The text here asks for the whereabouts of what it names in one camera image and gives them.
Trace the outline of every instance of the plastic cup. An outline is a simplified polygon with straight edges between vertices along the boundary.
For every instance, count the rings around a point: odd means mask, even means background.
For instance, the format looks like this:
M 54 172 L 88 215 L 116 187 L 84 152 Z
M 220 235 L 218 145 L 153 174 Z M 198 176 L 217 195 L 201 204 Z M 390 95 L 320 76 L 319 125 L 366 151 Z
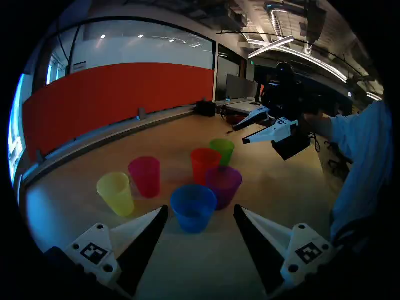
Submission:
M 206 172 L 208 169 L 219 166 L 221 154 L 210 148 L 199 148 L 193 150 L 190 157 L 194 182 L 205 186 Z
M 235 149 L 235 144 L 230 140 L 217 138 L 209 143 L 209 147 L 218 151 L 221 154 L 220 166 L 228 166 L 231 161 L 232 153 Z
M 160 194 L 160 161 L 157 158 L 136 158 L 128 170 L 143 197 L 154 198 Z
M 205 180 L 206 186 L 216 196 L 216 210 L 222 210 L 231 204 L 242 184 L 242 175 L 230 166 L 220 166 L 209 169 L 205 175 Z
M 134 199 L 125 173 L 104 175 L 97 182 L 97 192 L 118 216 L 126 217 L 134 211 Z
M 207 187 L 199 184 L 184 185 L 171 196 L 171 208 L 180 227 L 187 233 L 200 233 L 216 209 L 217 199 Z

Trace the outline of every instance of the orange cup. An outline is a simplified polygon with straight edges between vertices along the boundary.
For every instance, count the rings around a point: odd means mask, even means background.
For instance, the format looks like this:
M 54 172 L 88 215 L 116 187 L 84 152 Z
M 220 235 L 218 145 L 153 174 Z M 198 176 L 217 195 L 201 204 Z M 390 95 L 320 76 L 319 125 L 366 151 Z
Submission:
M 194 182 L 198 185 L 205 186 L 206 172 L 208 169 L 218 167 L 222 156 L 214 149 L 199 148 L 191 152 L 190 158 Z

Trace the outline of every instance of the yellow cup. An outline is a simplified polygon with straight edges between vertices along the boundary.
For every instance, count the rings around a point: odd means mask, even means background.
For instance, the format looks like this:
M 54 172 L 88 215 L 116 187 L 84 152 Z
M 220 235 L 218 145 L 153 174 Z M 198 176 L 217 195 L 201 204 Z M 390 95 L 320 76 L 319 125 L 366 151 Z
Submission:
M 97 192 L 118 216 L 126 217 L 134 211 L 134 199 L 125 173 L 104 175 L 97 182 Z

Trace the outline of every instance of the blue cup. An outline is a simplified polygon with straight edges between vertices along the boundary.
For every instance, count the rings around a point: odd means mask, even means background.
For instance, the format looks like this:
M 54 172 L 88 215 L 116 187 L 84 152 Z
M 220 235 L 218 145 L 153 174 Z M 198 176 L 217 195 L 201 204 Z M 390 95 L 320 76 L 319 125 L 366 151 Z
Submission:
M 217 207 L 217 198 L 209 188 L 189 184 L 172 193 L 171 207 L 180 227 L 187 233 L 196 234 L 206 229 Z

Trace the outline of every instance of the glass window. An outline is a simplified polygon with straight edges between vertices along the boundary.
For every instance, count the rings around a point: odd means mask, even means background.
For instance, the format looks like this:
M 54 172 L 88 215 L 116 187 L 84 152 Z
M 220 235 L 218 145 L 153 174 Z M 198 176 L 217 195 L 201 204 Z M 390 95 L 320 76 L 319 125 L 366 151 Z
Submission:
M 50 63 L 48 64 L 48 69 L 47 69 L 47 78 L 46 78 L 46 84 L 49 85 L 53 81 L 56 81 L 66 75 L 66 68 L 62 63 L 60 63 L 60 60 L 57 57 L 57 54 L 54 53 L 51 56 Z
M 49 85 L 52 79 L 52 64 L 48 65 L 46 84 Z
M 18 162 L 24 152 L 22 143 L 22 130 L 20 130 L 19 118 L 21 112 L 21 89 L 24 81 L 22 74 L 18 86 L 16 88 L 14 102 L 12 104 L 11 115 L 8 128 L 8 163 L 11 181 L 14 182 L 15 173 L 17 170 Z
M 61 55 L 58 48 L 53 52 Z M 126 63 L 168 63 L 212 70 L 213 42 L 184 30 L 142 21 L 103 21 L 80 28 L 71 73 Z

